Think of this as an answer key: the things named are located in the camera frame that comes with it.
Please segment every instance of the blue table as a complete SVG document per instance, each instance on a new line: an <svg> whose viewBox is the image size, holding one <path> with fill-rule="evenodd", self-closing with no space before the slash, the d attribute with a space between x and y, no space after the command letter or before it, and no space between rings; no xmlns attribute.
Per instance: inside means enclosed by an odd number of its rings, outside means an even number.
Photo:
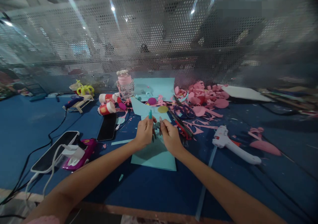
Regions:
<svg viewBox="0 0 318 224"><path fill-rule="evenodd" d="M0 102L2 138L0 152L0 188L12 189L22 170L25 159L32 150L49 142L47 137L64 117L62 109L69 98L54 98L29 102L27 97L15 96ZM84 113L67 114L64 124L53 134L54 141L65 131L79 131L82 139L96 138L102 117L97 113L97 101L84 108ZM212 126L225 124L229 135L236 135L243 142L246 151L258 155L263 161L263 168L268 175L279 184L286 193L295 199L311 216L317 218L316 203L317 181L303 169L317 177L318 150L305 144L317 146L317 130L307 127L307 122L299 125L298 116L282 117L270 113L255 104L231 104L229 108L217 111L223 118L212 121ZM98 144L92 159L96 159L122 144L111 146L111 142L132 139L136 135L140 117L130 113L126 119L131 121L116 133L112 141ZM264 136L272 144L284 151L285 156L274 156L260 150L247 147L253 138L247 135L252 127L262 126ZM187 149L200 160L208 163L213 145L211 143L215 131L202 128L204 133L196 135L197 141L189 141ZM41 157L47 149L37 151L30 158L27 170ZM130 164L130 158L112 172L84 201L107 204L125 208L136 208L146 211L179 213L194 216L200 196L202 184L178 160L177 172L154 169ZM247 164L228 149L219 149L212 166L217 172L238 185L253 197L260 200L288 223L302 223L299 216L306 216L269 179L256 167ZM61 180L69 175L69 171L58 169L47 187L50 192ZM32 177L29 173L25 181ZM50 174L43 175L30 192L42 194L43 187ZM220 204L208 192L205 195L202 216L224 221L231 220Z"/></svg>

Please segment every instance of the hand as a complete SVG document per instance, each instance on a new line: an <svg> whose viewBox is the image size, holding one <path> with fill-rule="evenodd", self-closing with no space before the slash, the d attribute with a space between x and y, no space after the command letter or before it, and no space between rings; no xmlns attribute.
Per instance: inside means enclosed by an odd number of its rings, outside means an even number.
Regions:
<svg viewBox="0 0 318 224"><path fill-rule="evenodd" d="M149 116L147 116L144 120L139 121L136 138L134 139L138 150L145 148L148 144L151 143L152 127L154 122L156 123L157 119L155 117L149 119Z"/></svg>
<svg viewBox="0 0 318 224"><path fill-rule="evenodd" d="M163 136L163 141L167 150L176 157L176 155L181 154L185 148L181 144L179 137L178 128L174 127L169 121L164 119L161 124L161 131Z"/></svg>

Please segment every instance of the metal mesh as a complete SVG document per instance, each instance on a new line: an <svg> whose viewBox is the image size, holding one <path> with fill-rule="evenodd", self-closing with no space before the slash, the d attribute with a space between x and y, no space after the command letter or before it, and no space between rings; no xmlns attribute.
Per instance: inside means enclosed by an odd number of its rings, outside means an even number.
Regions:
<svg viewBox="0 0 318 224"><path fill-rule="evenodd" d="M13 26L0 25L0 71L47 92L68 91L75 79L111 91L121 69L133 78L175 77L181 87L317 80L312 0L268 0L266 14L237 9L253 16L230 17L222 16L224 0L112 2L114 13L109 0L8 12Z"/></svg>

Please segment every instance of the wooden table edge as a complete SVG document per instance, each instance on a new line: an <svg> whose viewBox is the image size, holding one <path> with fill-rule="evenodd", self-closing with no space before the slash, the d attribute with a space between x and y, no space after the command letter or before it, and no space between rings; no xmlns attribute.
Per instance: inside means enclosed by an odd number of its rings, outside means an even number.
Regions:
<svg viewBox="0 0 318 224"><path fill-rule="evenodd" d="M11 190L8 189L0 189L0 196L6 197L9 195ZM28 193L29 200L33 202L41 202L43 201L43 196L40 194ZM24 200L25 192L19 192L14 197L15 199ZM113 206L113 205L106 205L100 203L92 203L92 202L80 202L76 208L81 208L83 210L92 210L92 211L99 211L99 212L108 212L112 214L118 215L130 215L136 216L146 219L153 219L153 220L162 220L168 222L175 222L175 223L184 223L184 224L197 224L194 216L185 215L185 214L178 214L178 213L170 213L170 212L157 212L157 211L148 211L130 207L122 207L122 206ZM225 223L232 223L222 220L215 220L211 218L201 217L200 223L206 224L225 224Z"/></svg>

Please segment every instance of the water bottle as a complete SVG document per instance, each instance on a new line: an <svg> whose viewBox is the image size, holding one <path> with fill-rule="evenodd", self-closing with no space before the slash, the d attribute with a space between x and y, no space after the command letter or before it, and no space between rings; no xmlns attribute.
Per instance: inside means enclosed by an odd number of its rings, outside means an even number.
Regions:
<svg viewBox="0 0 318 224"><path fill-rule="evenodd" d="M128 74L128 70L121 70L117 72L119 91L123 98L127 100L133 95L133 81L131 75Z"/></svg>

